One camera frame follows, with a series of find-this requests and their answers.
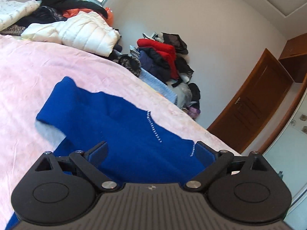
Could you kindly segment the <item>blue knit sweater with rhinestones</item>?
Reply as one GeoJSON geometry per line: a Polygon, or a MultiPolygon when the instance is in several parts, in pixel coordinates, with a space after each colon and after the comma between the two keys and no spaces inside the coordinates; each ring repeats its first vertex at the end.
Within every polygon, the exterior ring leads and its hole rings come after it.
{"type": "Polygon", "coordinates": [[[205,168],[194,156],[196,142],[158,125],[150,111],[122,97],[89,92],[69,77],[55,85],[36,120],[64,134],[55,156],[106,142],[108,154],[98,168],[120,185],[184,185],[205,168]]]}

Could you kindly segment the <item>black clothes atop pile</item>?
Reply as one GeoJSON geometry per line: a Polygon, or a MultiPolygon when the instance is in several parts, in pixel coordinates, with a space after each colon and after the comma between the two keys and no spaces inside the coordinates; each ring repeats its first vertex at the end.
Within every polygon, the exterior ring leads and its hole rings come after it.
{"type": "Polygon", "coordinates": [[[189,66],[187,44],[181,39],[181,37],[178,34],[155,33],[153,39],[175,48],[174,64],[178,73],[191,78],[194,70],[189,66]]]}

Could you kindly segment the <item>purple bag on floor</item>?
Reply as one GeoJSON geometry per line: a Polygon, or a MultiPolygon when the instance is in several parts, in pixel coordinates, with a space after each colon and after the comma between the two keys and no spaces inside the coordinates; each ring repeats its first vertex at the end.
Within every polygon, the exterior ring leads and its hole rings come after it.
{"type": "Polygon", "coordinates": [[[198,108],[195,107],[189,107],[188,108],[188,115],[192,118],[192,119],[196,119],[199,115],[200,115],[201,111],[198,108]]]}

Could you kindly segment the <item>brown wooden door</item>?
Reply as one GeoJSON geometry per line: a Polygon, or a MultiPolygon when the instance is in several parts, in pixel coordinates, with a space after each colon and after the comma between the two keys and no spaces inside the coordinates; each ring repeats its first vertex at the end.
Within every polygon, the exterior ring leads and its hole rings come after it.
{"type": "Polygon", "coordinates": [[[207,130],[242,153],[272,118],[293,82],[281,63],[265,49],[238,92],[207,130]]]}

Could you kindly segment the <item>pink floral bed sheet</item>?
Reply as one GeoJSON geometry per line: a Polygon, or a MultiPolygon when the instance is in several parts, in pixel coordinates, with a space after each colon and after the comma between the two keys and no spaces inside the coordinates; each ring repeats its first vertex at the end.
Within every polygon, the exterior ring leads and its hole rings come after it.
{"type": "Polygon", "coordinates": [[[64,77],[90,92],[105,92],[150,111],[155,122],[176,135],[215,150],[227,145],[193,121],[124,67],[85,51],[55,43],[1,37],[1,229],[13,209],[13,189],[45,151],[64,139],[35,120],[54,86],[64,77]]]}

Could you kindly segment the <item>light blue fleece blanket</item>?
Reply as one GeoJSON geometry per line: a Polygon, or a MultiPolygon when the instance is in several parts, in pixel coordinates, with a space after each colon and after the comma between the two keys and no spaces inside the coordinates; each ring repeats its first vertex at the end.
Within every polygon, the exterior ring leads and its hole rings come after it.
{"type": "Polygon", "coordinates": [[[166,84],[161,80],[151,75],[149,72],[140,68],[141,72],[139,79],[150,86],[153,90],[158,92],[160,95],[168,99],[173,104],[177,105],[177,94],[173,92],[166,84]]]}

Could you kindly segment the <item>brown wooden cabinet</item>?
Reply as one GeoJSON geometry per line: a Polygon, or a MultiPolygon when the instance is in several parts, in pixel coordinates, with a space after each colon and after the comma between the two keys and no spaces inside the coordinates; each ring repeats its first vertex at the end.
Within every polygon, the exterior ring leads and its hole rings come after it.
{"type": "Polygon", "coordinates": [[[307,33],[289,39],[279,57],[294,82],[303,83],[306,76],[307,33]]]}

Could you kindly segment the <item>leopard print garment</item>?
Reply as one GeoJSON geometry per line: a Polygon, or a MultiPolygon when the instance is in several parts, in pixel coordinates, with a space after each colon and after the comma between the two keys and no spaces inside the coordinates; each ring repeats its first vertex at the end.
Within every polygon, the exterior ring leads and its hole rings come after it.
{"type": "Polygon", "coordinates": [[[137,58],[131,55],[121,55],[118,58],[118,64],[129,70],[136,77],[140,76],[141,73],[141,63],[137,58]]]}

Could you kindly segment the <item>red jacket on pile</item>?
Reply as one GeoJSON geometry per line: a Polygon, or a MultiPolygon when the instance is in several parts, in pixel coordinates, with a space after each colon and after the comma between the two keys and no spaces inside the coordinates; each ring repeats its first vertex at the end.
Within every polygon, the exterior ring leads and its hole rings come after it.
{"type": "Polygon", "coordinates": [[[175,66],[176,53],[173,46],[152,39],[138,39],[137,45],[138,47],[153,48],[168,63],[170,67],[170,78],[174,80],[179,78],[177,68],[175,66]]]}

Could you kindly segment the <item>dark navy jacket on pile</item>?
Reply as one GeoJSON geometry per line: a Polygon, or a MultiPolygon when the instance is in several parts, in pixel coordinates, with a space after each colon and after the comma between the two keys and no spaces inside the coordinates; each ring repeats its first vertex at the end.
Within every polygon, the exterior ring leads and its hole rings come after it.
{"type": "Polygon", "coordinates": [[[151,47],[141,47],[137,51],[142,68],[166,84],[170,80],[171,71],[168,62],[163,59],[162,55],[151,47]]]}

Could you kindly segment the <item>cream quilted puffer jacket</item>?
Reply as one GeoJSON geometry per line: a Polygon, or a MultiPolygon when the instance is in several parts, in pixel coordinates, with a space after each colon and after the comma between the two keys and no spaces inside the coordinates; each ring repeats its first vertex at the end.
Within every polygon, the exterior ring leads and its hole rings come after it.
{"type": "Polygon", "coordinates": [[[66,21],[49,24],[32,23],[21,34],[22,39],[62,44],[104,57],[111,54],[120,37],[96,12],[79,12],[66,21]]]}

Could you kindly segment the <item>white floral quilt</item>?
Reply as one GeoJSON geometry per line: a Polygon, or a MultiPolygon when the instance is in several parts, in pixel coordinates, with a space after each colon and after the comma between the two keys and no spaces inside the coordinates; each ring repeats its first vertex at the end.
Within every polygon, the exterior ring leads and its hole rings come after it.
{"type": "Polygon", "coordinates": [[[42,1],[30,0],[27,2],[1,0],[0,30],[5,30],[18,20],[32,14],[41,6],[42,1]]]}

